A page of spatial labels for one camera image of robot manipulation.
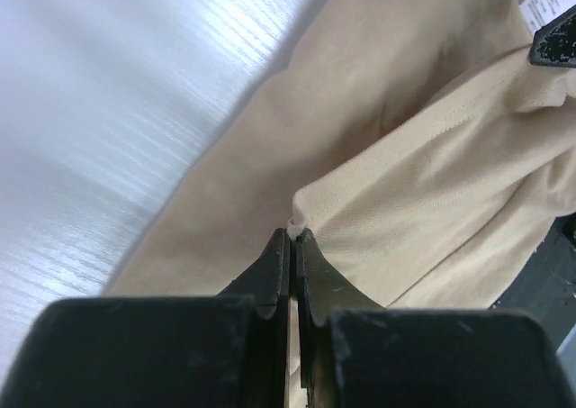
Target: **scuff mark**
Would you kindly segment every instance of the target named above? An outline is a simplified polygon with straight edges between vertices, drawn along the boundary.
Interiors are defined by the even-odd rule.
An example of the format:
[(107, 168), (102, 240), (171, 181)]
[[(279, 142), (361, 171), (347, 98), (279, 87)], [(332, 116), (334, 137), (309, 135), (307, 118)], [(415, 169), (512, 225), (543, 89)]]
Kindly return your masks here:
[(342, 363), (352, 355), (346, 336), (340, 331), (337, 325), (332, 327), (332, 345), (334, 347), (334, 357), (336, 360), (335, 372), (336, 381), (339, 385), (344, 384), (344, 371)]
[(114, 312), (118, 312), (122, 307), (124, 307), (126, 305), (126, 302), (124, 300), (118, 300), (115, 301), (114, 303), (112, 303), (110, 306), (108, 306), (106, 309), (104, 309), (104, 311), (106, 313), (114, 313)]
[(563, 278), (563, 277), (560, 277), (560, 276), (557, 275), (556, 273), (553, 273), (553, 275), (554, 275), (555, 277), (557, 277), (559, 280), (561, 280), (563, 283), (565, 283), (566, 285), (576, 286), (576, 284), (575, 284), (574, 282), (572, 282), (571, 280), (567, 280), (567, 279), (565, 279), (565, 278)]
[(372, 324), (376, 327), (379, 327), (381, 329), (387, 329), (388, 328), (388, 324), (386, 322), (382, 322), (376, 318), (372, 318), (370, 315), (367, 315), (366, 313), (358, 313), (357, 316), (364, 322), (367, 322), (369, 324)]
[(464, 321), (459, 321), (458, 322), (458, 326), (462, 329), (464, 329), (466, 332), (472, 334), (474, 333), (474, 330), (472, 327), (470, 327), (467, 323), (465, 323)]

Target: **care tag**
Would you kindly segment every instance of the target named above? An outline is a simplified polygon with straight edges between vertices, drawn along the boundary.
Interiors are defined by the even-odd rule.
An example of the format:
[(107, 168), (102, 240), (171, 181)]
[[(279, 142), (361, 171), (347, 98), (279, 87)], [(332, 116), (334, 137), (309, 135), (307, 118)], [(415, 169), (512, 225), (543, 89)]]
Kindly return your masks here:
[(576, 0), (524, 0), (520, 12), (532, 35), (573, 5)]

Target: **white surface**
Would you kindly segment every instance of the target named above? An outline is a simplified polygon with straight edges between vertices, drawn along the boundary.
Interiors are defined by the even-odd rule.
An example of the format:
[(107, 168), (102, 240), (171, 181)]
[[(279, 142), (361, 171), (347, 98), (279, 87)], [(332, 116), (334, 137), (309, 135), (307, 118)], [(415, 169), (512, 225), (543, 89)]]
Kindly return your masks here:
[(48, 302), (101, 291), (318, 1), (0, 0), (0, 383)]

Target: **black plastic part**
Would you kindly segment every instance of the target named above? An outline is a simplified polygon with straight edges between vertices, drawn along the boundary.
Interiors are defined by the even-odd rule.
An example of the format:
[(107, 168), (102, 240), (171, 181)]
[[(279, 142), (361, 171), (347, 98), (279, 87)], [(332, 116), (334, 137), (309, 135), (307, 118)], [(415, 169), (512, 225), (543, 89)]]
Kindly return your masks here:
[[(234, 279), (219, 295), (253, 295), (256, 308), (266, 317), (274, 334), (260, 331), (251, 347), (251, 362), (255, 365), (267, 364), (271, 378), (270, 407), (288, 406), (288, 358), (290, 325), (290, 252), (291, 242), (286, 230), (274, 231), (260, 258)], [(256, 380), (250, 385), (264, 392), (266, 381), (258, 381), (260, 375), (253, 374)]]
[(310, 231), (293, 255), (310, 408), (576, 406), (544, 331), (524, 314), (385, 311)]
[(249, 406), (256, 320), (249, 298), (57, 302), (34, 324), (0, 406)]
[(553, 68), (576, 68), (576, 6), (534, 35), (530, 63)]
[(328, 322), (330, 406), (576, 406), (544, 332), (521, 314), (345, 311)]
[(566, 237), (566, 240), (570, 242), (572, 249), (576, 250), (576, 215), (573, 214), (564, 220), (562, 227), (562, 232)]

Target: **beige garment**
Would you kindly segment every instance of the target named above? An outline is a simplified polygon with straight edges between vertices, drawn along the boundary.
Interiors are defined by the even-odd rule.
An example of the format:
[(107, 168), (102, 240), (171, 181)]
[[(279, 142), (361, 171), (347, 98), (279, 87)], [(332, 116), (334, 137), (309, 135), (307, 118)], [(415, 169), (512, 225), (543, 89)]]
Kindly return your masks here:
[[(480, 238), (474, 234), (503, 208), (522, 177), (567, 150), (570, 135), (567, 126), (551, 120), (541, 127), (543, 135), (530, 138), (531, 129), (511, 122), (504, 130), (507, 137), (526, 136), (524, 147), (515, 152), (514, 141), (492, 136), (502, 131), (493, 118), (497, 106), (490, 115), (482, 114), (490, 102), (457, 109), (481, 94), (476, 83), (490, 80), (490, 73), (497, 74), (495, 85), (496, 78), (505, 81), (496, 90), (501, 95), (509, 88), (506, 79), (517, 73), (542, 77), (535, 88), (525, 83), (520, 94), (506, 93), (511, 110), (514, 97), (547, 91), (543, 77), (562, 71), (532, 71), (526, 53), (518, 53), (516, 60), (503, 60), (509, 64), (505, 69), (482, 72), (482, 79), (461, 77), (450, 85), (460, 89), (438, 91), (482, 61), (529, 40), (518, 17), (518, 0), (328, 0), (288, 68), (261, 86), (230, 130), (186, 175), (107, 294), (217, 293), (257, 258), (274, 228), (291, 219), (294, 194), (349, 160), (295, 199), (295, 221), (317, 233), (336, 267), (382, 304), (409, 288), (401, 304), (489, 304), (544, 236), (547, 223), (566, 209), (538, 208), (547, 217), (531, 223), (532, 228), (523, 221), (502, 223), (500, 230), (491, 225), (510, 248), (523, 253), (485, 263), (496, 266), (490, 289), (485, 278), (478, 278), (482, 263), (471, 267), (459, 257)], [(497, 95), (490, 98), (498, 100)], [(433, 131), (440, 133), (449, 122), (442, 114), (455, 109), (453, 121), (471, 117), (474, 110), (480, 115), (434, 138)], [(542, 122), (541, 115), (530, 115)], [(490, 151), (505, 152), (506, 159), (499, 159), (498, 152), (492, 156), (494, 163), (510, 165), (514, 182), (508, 188), (502, 189), (507, 182), (500, 179), (508, 171), (476, 155), (480, 144), (467, 149), (468, 142), (482, 139), (493, 144), (485, 146)], [(526, 147), (532, 149), (529, 167)], [(485, 187), (486, 182), (494, 187)], [(360, 185), (364, 189), (356, 190)], [(456, 189), (450, 194), (448, 187)], [(469, 195), (465, 202), (463, 195)], [(511, 213), (509, 219), (516, 220)], [(489, 237), (487, 231), (480, 235)], [(495, 235), (490, 241), (503, 247)], [(491, 258), (481, 256), (476, 259)], [(423, 278), (433, 268), (437, 272)], [(426, 293), (419, 297), (422, 290)], [(450, 302), (441, 295), (448, 291)]]

